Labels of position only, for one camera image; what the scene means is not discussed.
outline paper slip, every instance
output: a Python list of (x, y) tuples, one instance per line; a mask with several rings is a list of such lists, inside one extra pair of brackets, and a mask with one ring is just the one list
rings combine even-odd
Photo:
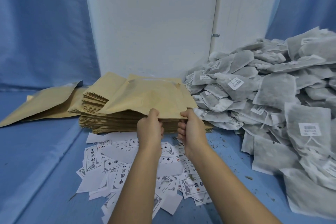
[(178, 208), (178, 206), (182, 201), (182, 198), (183, 197), (180, 196), (179, 194), (167, 195), (161, 208), (170, 213), (171, 215), (174, 215), (176, 209)]

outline white wall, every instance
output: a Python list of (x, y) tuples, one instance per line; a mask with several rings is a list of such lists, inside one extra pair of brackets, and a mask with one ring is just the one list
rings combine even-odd
[(211, 51), (231, 52), (264, 37), (275, 0), (217, 0)]
[(180, 77), (207, 59), (216, 0), (88, 0), (101, 73)]

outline forearm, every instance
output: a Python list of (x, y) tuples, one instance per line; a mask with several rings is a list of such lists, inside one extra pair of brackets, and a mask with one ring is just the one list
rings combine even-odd
[(151, 223), (158, 158), (139, 150), (109, 220), (112, 223)]
[(191, 162), (224, 223), (280, 223), (209, 147)]

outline printed paper label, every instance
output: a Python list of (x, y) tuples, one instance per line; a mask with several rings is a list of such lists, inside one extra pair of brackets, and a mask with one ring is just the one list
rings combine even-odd
[(301, 45), (305, 45), (306, 43), (309, 43), (310, 41), (316, 40), (318, 37), (306, 37), (302, 38)]
[(254, 105), (251, 109), (251, 112), (254, 112), (258, 115), (262, 115), (266, 109), (266, 106), (263, 105)]
[(323, 166), (323, 169), (336, 177), (336, 163), (333, 163), (331, 159)]
[(228, 83), (231, 89), (236, 90), (240, 86), (242, 86), (244, 82), (241, 79), (238, 79), (237, 77), (234, 78), (231, 82)]
[(299, 123), (301, 136), (321, 136), (318, 123)]
[(207, 76), (207, 75), (200, 75), (200, 76), (199, 76), (199, 79), (200, 79), (200, 80), (206, 80), (206, 79), (211, 79), (211, 77), (210, 77), (210, 76)]
[(216, 70), (216, 69), (218, 69), (219, 68), (219, 66), (221, 65), (221, 61), (217, 61), (216, 63), (215, 63), (215, 65), (212, 67), (212, 70)]

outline stack of kraft paper bags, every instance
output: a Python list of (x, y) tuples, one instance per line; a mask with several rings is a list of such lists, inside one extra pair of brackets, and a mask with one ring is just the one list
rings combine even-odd
[(7, 116), (0, 127), (17, 121), (80, 116), (82, 128), (93, 133), (132, 132), (151, 108), (159, 110), (166, 132), (176, 132), (180, 112), (197, 104), (178, 78), (123, 78), (108, 72), (90, 87), (81, 82), (41, 90)]

